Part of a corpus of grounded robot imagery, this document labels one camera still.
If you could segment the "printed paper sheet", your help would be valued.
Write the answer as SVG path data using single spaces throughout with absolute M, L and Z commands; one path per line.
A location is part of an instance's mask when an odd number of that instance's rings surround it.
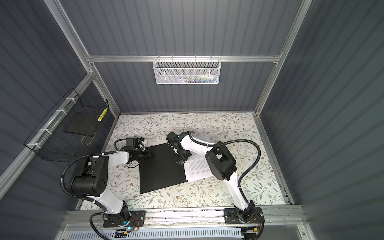
M 205 158 L 206 153 L 212 148 L 207 146 L 209 143 L 201 142 L 199 139 L 197 142 L 202 145 L 195 143 L 189 136 L 184 137 L 181 141 L 183 149 L 192 154 L 184 163 L 186 180 L 189 183 L 214 176 Z

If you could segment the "blue folder with black inside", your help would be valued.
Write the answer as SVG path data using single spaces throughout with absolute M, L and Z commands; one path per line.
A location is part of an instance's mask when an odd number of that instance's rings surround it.
M 140 193 L 145 194 L 186 183 L 185 169 L 176 163 L 176 153 L 168 144 L 148 147 L 152 157 L 140 163 Z

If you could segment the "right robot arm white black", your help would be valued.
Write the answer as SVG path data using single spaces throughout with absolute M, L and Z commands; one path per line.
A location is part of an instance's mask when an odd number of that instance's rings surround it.
M 261 149 L 258 144 L 245 139 L 217 142 L 215 144 L 208 143 L 193 137 L 191 132 L 182 132 L 179 135 L 170 132 L 166 140 L 171 148 L 176 151 L 178 164 L 186 162 L 192 156 L 192 153 L 204 157 L 213 176 L 223 181 L 231 193 L 235 209 L 238 211 L 238 219 L 242 223 L 251 221 L 256 214 L 256 206 L 243 191 L 241 181 L 258 164 L 261 158 Z M 256 147 L 258 155 L 255 162 L 239 176 L 236 166 L 237 161 L 228 150 L 227 145 L 241 142 Z

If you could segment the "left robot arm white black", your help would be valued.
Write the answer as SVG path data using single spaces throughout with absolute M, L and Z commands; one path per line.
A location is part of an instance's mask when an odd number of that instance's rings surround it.
M 108 187 L 109 169 L 120 165 L 131 166 L 153 157 L 146 148 L 144 138 L 125 138 L 114 142 L 114 150 L 79 159 L 71 177 L 69 192 L 84 197 L 103 210 L 107 221 L 116 221 L 116 225 L 125 227 L 131 223 L 131 213 L 127 203 L 118 198 Z

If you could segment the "yellow marker in basket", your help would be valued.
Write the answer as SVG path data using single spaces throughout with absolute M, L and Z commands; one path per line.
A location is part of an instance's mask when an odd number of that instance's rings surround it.
M 105 108 L 105 109 L 101 112 L 101 114 L 99 115 L 97 121 L 98 121 L 98 122 L 101 122 L 101 121 L 103 120 L 103 118 L 104 118 L 104 116 L 106 115 L 107 112 L 108 112 L 108 108 Z

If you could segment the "black pad in basket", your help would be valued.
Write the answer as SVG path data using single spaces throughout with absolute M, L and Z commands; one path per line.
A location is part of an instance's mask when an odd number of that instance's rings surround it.
M 63 129 L 64 133 L 93 137 L 101 122 L 99 115 L 94 113 L 77 112 Z

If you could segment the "pens in white basket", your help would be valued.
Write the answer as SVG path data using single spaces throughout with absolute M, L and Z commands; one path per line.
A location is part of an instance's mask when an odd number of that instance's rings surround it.
M 219 76 L 217 75 L 192 75 L 192 76 L 184 76 L 183 78 L 176 79 L 178 82 L 182 83 L 218 83 Z

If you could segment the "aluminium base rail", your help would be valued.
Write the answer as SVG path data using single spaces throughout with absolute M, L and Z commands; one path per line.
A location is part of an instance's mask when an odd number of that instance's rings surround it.
M 298 225 L 306 217 L 301 206 L 272 205 L 261 206 L 259 217 L 252 214 L 249 220 L 239 220 L 238 211 L 230 207 L 168 208 L 130 210 L 130 214 L 140 221 L 140 228 L 159 227 L 245 227 L 261 223 L 265 225 Z

